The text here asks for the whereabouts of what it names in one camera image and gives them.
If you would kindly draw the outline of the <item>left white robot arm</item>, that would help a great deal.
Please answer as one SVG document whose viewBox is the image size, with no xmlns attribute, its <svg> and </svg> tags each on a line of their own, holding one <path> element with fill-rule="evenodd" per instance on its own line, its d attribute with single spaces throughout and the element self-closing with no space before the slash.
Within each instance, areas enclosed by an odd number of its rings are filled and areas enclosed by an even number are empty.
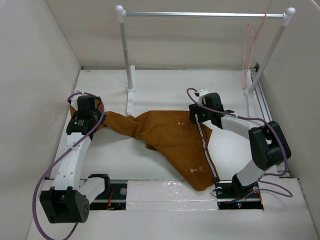
<svg viewBox="0 0 320 240">
<path fill-rule="evenodd" d="M 98 96 L 76 93 L 68 102 L 75 107 L 66 127 L 66 153 L 59 161 L 59 169 L 49 190 L 40 193 L 39 201 L 51 224 L 84 223 L 90 205 L 97 198 L 111 194 L 111 180 L 105 173 L 91 174 L 81 185 L 81 172 L 86 152 L 94 133 L 107 115 Z"/>
</svg>

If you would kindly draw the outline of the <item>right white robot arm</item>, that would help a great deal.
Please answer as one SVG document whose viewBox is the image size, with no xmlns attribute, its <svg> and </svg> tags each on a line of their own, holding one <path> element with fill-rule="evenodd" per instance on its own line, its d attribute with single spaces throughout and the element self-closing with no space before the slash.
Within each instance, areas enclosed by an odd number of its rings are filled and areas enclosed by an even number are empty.
<svg viewBox="0 0 320 240">
<path fill-rule="evenodd" d="M 231 180 L 226 198 L 231 203 L 238 202 L 262 191 L 256 184 L 273 166 L 284 163 L 284 170 L 279 176 L 288 172 L 288 159 L 292 152 L 284 133 L 276 121 L 267 122 L 261 118 L 244 117 L 233 110 L 225 110 L 220 95 L 209 93 L 204 88 L 195 89 L 195 100 L 189 105 L 189 119 L 196 124 L 200 134 L 204 132 L 201 123 L 210 121 L 212 125 L 240 135 L 249 140 L 251 160 Z"/>
</svg>

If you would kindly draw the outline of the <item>brown trousers with striped trim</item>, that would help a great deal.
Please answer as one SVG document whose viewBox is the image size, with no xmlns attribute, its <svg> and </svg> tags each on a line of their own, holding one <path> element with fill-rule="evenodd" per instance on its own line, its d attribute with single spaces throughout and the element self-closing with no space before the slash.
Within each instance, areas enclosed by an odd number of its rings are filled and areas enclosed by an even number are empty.
<svg viewBox="0 0 320 240">
<path fill-rule="evenodd" d="M 110 128 L 144 141 L 147 149 L 162 154 L 195 191 L 219 182 L 209 153 L 213 131 L 203 123 L 192 123 L 188 111 L 151 110 L 136 117 L 106 111 L 105 115 L 99 130 Z"/>
</svg>

